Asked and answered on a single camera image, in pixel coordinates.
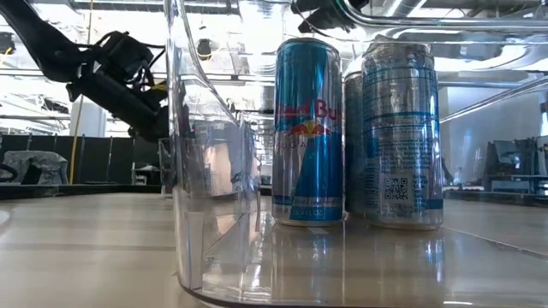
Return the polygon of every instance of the barcode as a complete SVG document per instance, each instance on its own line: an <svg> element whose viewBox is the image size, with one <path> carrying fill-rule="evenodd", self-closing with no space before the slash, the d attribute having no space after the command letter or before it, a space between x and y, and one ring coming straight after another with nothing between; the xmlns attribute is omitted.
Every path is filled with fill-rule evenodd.
<svg viewBox="0 0 548 308"><path fill-rule="evenodd" d="M407 200L408 199L407 178L384 178L384 199L385 200Z"/></svg>

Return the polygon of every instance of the transparent plastic container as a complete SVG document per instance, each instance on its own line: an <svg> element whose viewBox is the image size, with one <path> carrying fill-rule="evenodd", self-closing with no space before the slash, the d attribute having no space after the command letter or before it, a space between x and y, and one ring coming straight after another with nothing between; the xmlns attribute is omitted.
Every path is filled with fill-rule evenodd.
<svg viewBox="0 0 548 308"><path fill-rule="evenodd" d="M195 3L165 3L177 268L187 292L218 306L548 305L548 210L523 206L546 206L548 77L534 72L545 61L548 28L537 14L544 7L520 5L517 12L531 9L533 18L528 11L504 21L496 15L359 19L341 0L334 2L336 13L346 14L353 29L305 34L341 49L343 75L360 69L361 53L381 38L376 34L386 38L400 29L402 42L432 44L445 223L437 231L409 232L372 228L354 217L334 228L281 226L271 217L270 196L260 196L271 151L269 131L257 124L271 116L236 116L219 93L232 82L245 101L251 87L272 86L277 47L301 36L303 20L290 18L290 2L218 3L217 10L240 15L211 18L187 14ZM208 38L218 48L202 62L208 55L197 47ZM271 105L259 99L241 110Z"/></svg>
<svg viewBox="0 0 548 308"><path fill-rule="evenodd" d="M169 138L158 140L158 161L160 167L160 180L162 183L162 198L172 198L173 180L175 170L173 170L174 157L171 156L171 144Z"/></svg>

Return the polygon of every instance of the table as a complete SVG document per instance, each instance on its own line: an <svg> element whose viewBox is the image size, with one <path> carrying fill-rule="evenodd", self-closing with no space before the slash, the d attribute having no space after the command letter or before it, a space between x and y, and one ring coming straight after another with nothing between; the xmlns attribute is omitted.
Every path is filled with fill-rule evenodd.
<svg viewBox="0 0 548 308"><path fill-rule="evenodd" d="M172 202L127 193L1 202L2 306L204 307L177 283ZM229 241L209 251L217 258L205 265L202 294L292 305L312 295L335 306L548 305L547 209L446 200L443 229L411 234L361 223L346 233L280 228L261 217L264 228L250 228L238 250L247 258L236 263Z"/></svg>

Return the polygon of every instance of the black robotic arm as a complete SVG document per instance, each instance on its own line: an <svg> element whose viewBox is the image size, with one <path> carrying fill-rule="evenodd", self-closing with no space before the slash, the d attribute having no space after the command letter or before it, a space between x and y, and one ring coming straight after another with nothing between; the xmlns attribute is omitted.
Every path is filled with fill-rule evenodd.
<svg viewBox="0 0 548 308"><path fill-rule="evenodd" d="M159 103L167 89L165 81L154 84L150 66L155 59L147 45L119 32L94 45L78 45L42 21L25 0L0 0L0 14L44 76L67 83L70 101L90 98L144 139L168 136L168 110Z"/></svg>

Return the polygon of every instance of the energy drink can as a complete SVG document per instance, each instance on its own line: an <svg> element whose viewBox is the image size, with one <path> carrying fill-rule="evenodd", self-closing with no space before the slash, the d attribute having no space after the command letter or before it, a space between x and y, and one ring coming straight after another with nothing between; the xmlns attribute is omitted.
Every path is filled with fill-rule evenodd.
<svg viewBox="0 0 548 308"><path fill-rule="evenodd" d="M363 56L365 215L388 228L443 222L438 80L430 46L373 44Z"/></svg>
<svg viewBox="0 0 548 308"><path fill-rule="evenodd" d="M277 51L272 215L277 222L319 227L343 218L340 57L315 38Z"/></svg>
<svg viewBox="0 0 548 308"><path fill-rule="evenodd" d="M344 78L344 209L352 216L363 216L366 207L366 107L363 104L361 71Z"/></svg>

